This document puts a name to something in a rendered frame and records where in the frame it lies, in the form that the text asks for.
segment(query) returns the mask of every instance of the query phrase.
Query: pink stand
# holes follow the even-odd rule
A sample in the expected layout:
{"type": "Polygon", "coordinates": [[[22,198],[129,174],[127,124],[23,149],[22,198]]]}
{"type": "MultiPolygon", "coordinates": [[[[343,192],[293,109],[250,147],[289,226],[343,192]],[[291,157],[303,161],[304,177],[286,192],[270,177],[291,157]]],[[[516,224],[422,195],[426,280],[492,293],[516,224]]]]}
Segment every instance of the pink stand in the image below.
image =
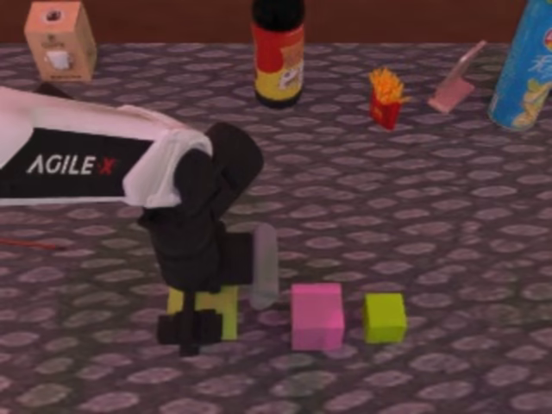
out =
{"type": "Polygon", "coordinates": [[[340,284],[292,285],[293,350],[339,349],[344,331],[340,284]]]}
{"type": "Polygon", "coordinates": [[[474,91],[475,86],[462,77],[485,45],[486,41],[480,41],[460,58],[448,76],[437,86],[435,95],[428,101],[432,108],[443,114],[448,114],[474,91]]]}

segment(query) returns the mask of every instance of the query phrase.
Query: yellow-green block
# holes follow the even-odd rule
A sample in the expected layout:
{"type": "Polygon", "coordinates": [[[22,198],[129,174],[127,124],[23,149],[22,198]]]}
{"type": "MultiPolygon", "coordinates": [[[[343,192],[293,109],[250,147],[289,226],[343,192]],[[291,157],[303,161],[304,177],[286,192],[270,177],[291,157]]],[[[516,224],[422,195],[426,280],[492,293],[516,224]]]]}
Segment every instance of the yellow-green block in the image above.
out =
{"type": "MultiPolygon", "coordinates": [[[[182,310],[184,293],[169,288],[166,313],[182,310]]],[[[224,286],[219,293],[200,292],[196,295],[196,311],[214,309],[223,315],[223,341],[238,339],[238,286],[224,286]]]]}
{"type": "Polygon", "coordinates": [[[401,293],[368,293],[364,298],[364,336],[368,343],[402,342],[407,328],[401,293]]]}

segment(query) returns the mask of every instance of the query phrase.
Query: stone pattern surface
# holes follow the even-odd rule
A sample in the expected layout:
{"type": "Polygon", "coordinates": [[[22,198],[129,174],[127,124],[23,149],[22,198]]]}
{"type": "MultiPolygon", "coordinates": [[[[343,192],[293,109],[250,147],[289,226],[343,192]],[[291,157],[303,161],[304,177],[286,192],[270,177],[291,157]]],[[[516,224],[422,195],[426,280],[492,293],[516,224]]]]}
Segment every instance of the stone pattern surface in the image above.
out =
{"type": "MultiPolygon", "coordinates": [[[[525,134],[486,106],[505,58],[491,46],[453,114],[424,99],[467,45],[314,45],[292,110],[258,106],[251,47],[101,49],[78,98],[233,122],[267,157],[231,211],[279,229],[282,279],[342,282],[342,350],[290,352],[287,296],[242,305],[241,340],[180,360],[156,345],[166,288],[123,205],[0,209],[0,414],[514,414],[552,412],[552,108],[525,134]],[[396,131],[367,117],[367,71],[389,65],[413,102],[396,131]],[[403,292],[404,343],[362,341],[364,292],[403,292]]],[[[0,48],[0,84],[36,85],[25,47],[0,48]]]]}

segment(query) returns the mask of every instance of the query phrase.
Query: blue can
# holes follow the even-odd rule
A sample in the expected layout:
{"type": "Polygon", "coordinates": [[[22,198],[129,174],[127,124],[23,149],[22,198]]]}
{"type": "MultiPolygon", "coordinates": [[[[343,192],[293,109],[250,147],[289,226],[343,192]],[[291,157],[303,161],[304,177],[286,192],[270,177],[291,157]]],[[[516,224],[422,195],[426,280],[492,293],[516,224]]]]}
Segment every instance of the blue can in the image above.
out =
{"type": "Polygon", "coordinates": [[[552,87],[552,0],[529,0],[489,108],[501,127],[532,127],[552,87]]]}

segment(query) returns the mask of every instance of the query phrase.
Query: agile-x logo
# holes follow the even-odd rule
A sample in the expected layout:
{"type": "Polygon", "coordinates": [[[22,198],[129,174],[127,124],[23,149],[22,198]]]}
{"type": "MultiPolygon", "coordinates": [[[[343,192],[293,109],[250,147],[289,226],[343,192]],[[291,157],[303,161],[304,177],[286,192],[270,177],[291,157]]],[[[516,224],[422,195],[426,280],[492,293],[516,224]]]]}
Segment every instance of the agile-x logo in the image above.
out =
{"type": "Polygon", "coordinates": [[[115,158],[95,155],[61,155],[48,157],[39,154],[27,169],[27,174],[39,175],[111,175],[116,164],[115,158]]]}

